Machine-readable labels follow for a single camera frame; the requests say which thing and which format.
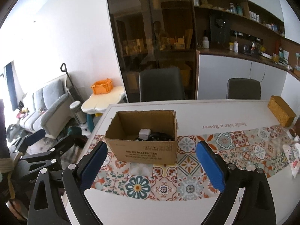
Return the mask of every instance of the silver screw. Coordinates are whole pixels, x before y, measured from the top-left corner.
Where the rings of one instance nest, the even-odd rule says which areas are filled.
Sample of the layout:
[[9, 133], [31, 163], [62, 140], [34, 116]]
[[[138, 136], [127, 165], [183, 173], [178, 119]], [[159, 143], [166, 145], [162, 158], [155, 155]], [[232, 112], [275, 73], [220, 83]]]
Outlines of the silver screw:
[[256, 168], [256, 171], [257, 171], [258, 173], [263, 173], [263, 170], [262, 170], [260, 167]]
[[44, 173], [46, 173], [46, 172], [47, 172], [47, 168], [43, 168], [43, 169], [40, 171], [41, 174], [44, 174]]
[[236, 166], [234, 164], [232, 164], [232, 163], [229, 163], [227, 166], [231, 170], [234, 170], [236, 168]]
[[73, 170], [73, 169], [75, 169], [76, 168], [76, 164], [70, 164], [69, 166], [68, 166], [68, 169], [70, 169], [70, 170]]

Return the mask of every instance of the cabinet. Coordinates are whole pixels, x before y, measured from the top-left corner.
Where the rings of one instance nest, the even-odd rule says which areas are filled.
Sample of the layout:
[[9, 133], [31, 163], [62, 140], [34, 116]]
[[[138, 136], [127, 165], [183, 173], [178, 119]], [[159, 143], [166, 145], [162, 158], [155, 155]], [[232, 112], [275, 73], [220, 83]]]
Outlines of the cabinet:
[[281, 95], [287, 75], [284, 70], [244, 59], [200, 55], [197, 99], [226, 99], [228, 80], [249, 79], [249, 74], [253, 80], [263, 79], [260, 83], [262, 100]]
[[196, 36], [192, 0], [107, 0], [129, 102], [140, 100], [139, 73], [178, 67], [186, 99], [195, 98]]

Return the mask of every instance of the gray chair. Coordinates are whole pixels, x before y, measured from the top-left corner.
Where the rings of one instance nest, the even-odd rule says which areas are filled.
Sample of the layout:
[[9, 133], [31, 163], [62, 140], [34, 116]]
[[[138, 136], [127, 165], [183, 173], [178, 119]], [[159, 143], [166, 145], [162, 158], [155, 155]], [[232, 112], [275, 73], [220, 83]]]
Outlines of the gray chair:
[[229, 79], [226, 99], [260, 100], [260, 83], [254, 79]]
[[149, 69], [139, 75], [140, 101], [185, 100], [185, 91], [177, 67]]

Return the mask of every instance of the floral tile pattern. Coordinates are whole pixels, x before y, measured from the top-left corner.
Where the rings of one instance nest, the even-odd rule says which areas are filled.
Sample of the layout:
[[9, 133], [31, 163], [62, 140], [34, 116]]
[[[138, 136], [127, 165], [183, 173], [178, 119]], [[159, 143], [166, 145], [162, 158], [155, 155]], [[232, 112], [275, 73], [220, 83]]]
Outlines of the floral tile pattern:
[[177, 196], [178, 200], [197, 200], [204, 195], [204, 186], [200, 177], [185, 176], [178, 179]]
[[[103, 135], [96, 135], [87, 151], [92, 151]], [[175, 165], [127, 163], [117, 160], [109, 149], [108, 156], [92, 188], [134, 199], [153, 201], [188, 201], [216, 197], [215, 189], [196, 157], [195, 147], [206, 141], [226, 163], [254, 171], [260, 167], [267, 178], [282, 169], [299, 170], [299, 151], [280, 126], [209, 135], [178, 137]]]
[[154, 177], [177, 177], [177, 165], [152, 165]]
[[150, 183], [151, 193], [147, 199], [164, 201], [177, 200], [175, 177], [153, 177]]
[[226, 151], [235, 148], [230, 133], [214, 134], [214, 137], [216, 140], [218, 150]]
[[153, 165], [144, 163], [130, 163], [129, 175], [152, 176]]
[[125, 183], [128, 179], [128, 174], [108, 172], [106, 182], [103, 184], [102, 191], [116, 194], [125, 195]]
[[236, 148], [250, 145], [248, 137], [243, 131], [231, 132], [230, 135]]
[[195, 153], [196, 138], [194, 135], [178, 138], [178, 153]]
[[215, 153], [217, 152], [218, 146], [214, 134], [196, 135], [196, 143], [200, 141], [205, 141]]
[[177, 155], [177, 176], [200, 176], [203, 173], [202, 167], [196, 154]]
[[147, 177], [132, 176], [125, 184], [126, 196], [135, 199], [146, 199], [150, 193], [150, 182]]

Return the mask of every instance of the gray sofa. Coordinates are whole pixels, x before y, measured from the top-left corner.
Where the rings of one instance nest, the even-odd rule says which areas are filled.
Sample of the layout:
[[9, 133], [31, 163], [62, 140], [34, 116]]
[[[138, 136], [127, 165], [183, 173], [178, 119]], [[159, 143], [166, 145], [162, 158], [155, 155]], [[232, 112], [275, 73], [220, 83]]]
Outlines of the gray sofa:
[[69, 79], [63, 75], [34, 93], [27, 93], [22, 101], [29, 112], [20, 120], [20, 126], [32, 133], [44, 129], [47, 137], [56, 139], [72, 118], [69, 106], [73, 99], [67, 91], [69, 86]]

